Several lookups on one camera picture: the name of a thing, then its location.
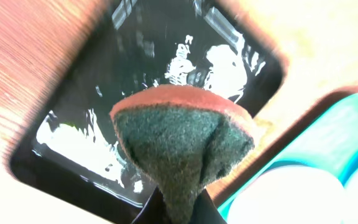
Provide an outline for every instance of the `turquoise plastic tray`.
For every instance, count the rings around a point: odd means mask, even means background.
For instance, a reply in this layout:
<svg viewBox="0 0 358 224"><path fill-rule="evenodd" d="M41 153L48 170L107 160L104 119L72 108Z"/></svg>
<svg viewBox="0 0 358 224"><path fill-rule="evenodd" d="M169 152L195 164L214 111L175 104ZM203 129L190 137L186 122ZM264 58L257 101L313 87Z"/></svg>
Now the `turquoise plastic tray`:
<svg viewBox="0 0 358 224"><path fill-rule="evenodd" d="M231 203L267 170L303 164L326 170L346 185L358 168L358 93L337 102L225 201L218 211L227 221Z"/></svg>

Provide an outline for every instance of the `teal container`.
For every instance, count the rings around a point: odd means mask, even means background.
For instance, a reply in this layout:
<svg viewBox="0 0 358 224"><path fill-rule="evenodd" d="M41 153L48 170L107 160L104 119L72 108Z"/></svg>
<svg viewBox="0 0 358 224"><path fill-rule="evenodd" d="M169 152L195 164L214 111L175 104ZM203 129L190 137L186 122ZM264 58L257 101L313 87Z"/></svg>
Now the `teal container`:
<svg viewBox="0 0 358 224"><path fill-rule="evenodd" d="M283 151L229 197L218 211L227 221L233 200L258 176L281 166L301 164L326 170L343 186L358 169L358 93L337 102Z"/></svg>

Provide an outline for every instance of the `black tray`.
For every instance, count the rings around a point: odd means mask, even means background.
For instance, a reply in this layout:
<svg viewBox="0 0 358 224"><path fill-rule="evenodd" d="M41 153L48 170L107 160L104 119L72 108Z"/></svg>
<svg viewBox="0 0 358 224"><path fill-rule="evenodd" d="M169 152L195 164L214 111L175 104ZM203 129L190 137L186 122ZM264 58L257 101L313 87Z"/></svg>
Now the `black tray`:
<svg viewBox="0 0 358 224"><path fill-rule="evenodd" d="M37 189L130 223L156 186L117 143L109 117L115 103L173 83L213 91L255 116L281 80L277 60L214 1L113 1L11 169Z"/></svg>

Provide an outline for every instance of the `wood grain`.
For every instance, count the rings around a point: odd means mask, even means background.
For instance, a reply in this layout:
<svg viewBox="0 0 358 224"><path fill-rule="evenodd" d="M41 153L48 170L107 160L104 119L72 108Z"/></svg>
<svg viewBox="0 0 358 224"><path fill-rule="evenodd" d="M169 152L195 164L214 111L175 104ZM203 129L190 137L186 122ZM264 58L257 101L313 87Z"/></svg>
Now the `wood grain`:
<svg viewBox="0 0 358 224"><path fill-rule="evenodd" d="M326 95L358 91L358 1L221 1L277 55L286 77L255 118L264 134L258 148L208 187L213 197ZM18 182L7 167L102 8L102 0L0 0L0 223L105 222Z"/></svg>

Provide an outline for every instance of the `wooden table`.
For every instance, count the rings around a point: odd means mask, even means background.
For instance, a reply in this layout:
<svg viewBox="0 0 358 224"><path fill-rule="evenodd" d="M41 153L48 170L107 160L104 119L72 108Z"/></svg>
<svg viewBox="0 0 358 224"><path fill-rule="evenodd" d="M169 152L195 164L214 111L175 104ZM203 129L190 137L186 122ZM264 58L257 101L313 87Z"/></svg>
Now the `wooden table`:
<svg viewBox="0 0 358 224"><path fill-rule="evenodd" d="M217 203L334 101L358 91L358 1L221 0L285 69L256 116L263 137L234 172L208 186ZM55 89L104 0L0 0L0 223L106 222L18 182L7 160Z"/></svg>

